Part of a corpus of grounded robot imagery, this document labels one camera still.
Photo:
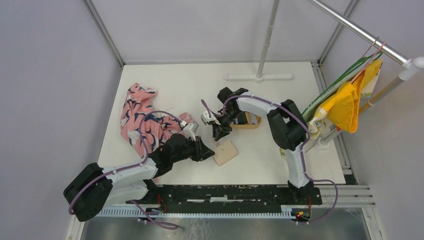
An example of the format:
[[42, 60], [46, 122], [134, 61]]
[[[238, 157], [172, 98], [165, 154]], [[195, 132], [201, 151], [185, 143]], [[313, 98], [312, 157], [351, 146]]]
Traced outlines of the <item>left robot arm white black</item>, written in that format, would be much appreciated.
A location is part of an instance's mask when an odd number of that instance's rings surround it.
[[115, 204], [130, 200], [151, 204], [157, 198], [157, 190], [152, 187], [154, 178], [168, 173], [179, 161], [201, 162], [214, 155], [200, 136], [186, 138], [174, 133], [145, 160], [112, 167], [90, 163], [63, 191], [68, 213], [85, 222]]

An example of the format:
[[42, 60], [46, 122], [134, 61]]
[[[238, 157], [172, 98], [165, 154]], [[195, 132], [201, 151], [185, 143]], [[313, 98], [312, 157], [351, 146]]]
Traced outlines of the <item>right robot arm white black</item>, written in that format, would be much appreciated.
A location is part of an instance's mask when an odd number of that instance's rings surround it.
[[313, 182], [306, 176], [306, 163], [303, 148], [310, 133], [294, 101], [284, 102], [266, 100], [252, 94], [245, 88], [236, 91], [228, 87], [221, 89], [217, 98], [222, 102], [222, 109], [214, 113], [209, 108], [201, 119], [212, 126], [215, 141], [229, 135], [231, 124], [243, 112], [267, 119], [271, 136], [278, 147], [283, 149], [288, 167], [289, 199], [295, 204], [302, 204], [309, 198]]

